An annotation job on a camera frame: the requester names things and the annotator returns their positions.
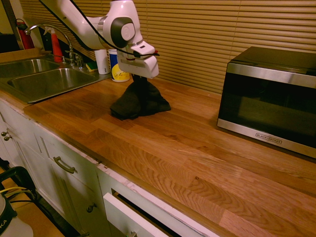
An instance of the yellow sponge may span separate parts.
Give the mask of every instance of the yellow sponge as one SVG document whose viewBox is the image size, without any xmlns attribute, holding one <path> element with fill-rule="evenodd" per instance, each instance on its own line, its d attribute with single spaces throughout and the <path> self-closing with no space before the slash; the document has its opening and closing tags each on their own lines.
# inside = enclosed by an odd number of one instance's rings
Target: yellow sponge
<svg viewBox="0 0 316 237">
<path fill-rule="evenodd" d="M 97 65 L 97 62 L 95 61 L 86 63 L 86 67 L 88 68 L 89 72 L 94 72 L 98 70 L 98 65 Z"/>
</svg>

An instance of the sink basin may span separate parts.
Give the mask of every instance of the sink basin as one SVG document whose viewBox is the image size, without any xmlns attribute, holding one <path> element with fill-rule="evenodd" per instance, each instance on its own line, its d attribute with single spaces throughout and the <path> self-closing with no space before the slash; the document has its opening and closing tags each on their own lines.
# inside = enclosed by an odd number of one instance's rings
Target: sink basin
<svg viewBox="0 0 316 237">
<path fill-rule="evenodd" d="M 49 62 L 45 59 L 31 59 L 14 63 L 0 65 L 0 78 L 15 78 L 38 72 L 53 70 L 59 64 Z"/>
<path fill-rule="evenodd" d="M 11 94 L 27 103 L 34 103 L 98 80 L 99 78 L 95 76 L 72 68 L 60 68 L 10 79 L 7 84 L 14 87 L 14 90 L 10 92 Z"/>
</svg>

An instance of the kitchen counter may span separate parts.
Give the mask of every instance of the kitchen counter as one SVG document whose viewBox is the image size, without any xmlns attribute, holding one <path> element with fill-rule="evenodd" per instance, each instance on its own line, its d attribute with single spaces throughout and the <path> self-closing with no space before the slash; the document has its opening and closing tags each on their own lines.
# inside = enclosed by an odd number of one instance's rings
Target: kitchen counter
<svg viewBox="0 0 316 237">
<path fill-rule="evenodd" d="M 131 81 L 30 106 L 4 99 L 219 236 L 316 236 L 315 159 L 218 128 L 218 94 L 150 82 L 172 110 L 134 120 L 109 109 Z"/>
</svg>

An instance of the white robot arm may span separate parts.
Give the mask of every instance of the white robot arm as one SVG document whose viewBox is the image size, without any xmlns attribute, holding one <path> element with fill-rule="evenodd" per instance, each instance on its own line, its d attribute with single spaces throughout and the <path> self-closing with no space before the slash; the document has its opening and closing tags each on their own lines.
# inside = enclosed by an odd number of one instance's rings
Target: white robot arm
<svg viewBox="0 0 316 237">
<path fill-rule="evenodd" d="M 116 0 L 103 17 L 84 17 L 72 0 L 39 0 L 88 50 L 108 48 L 96 31 L 118 50 L 118 65 L 125 72 L 145 78 L 158 75 L 155 48 L 143 40 L 132 0 Z"/>
</svg>

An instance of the black microwave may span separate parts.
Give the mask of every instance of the black microwave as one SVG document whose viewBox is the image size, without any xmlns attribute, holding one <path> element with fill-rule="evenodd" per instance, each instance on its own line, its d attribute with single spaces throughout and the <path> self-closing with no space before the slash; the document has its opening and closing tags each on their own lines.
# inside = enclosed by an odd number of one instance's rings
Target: black microwave
<svg viewBox="0 0 316 237">
<path fill-rule="evenodd" d="M 250 47 L 232 59 L 217 125 L 316 158 L 316 54 Z"/>
</svg>

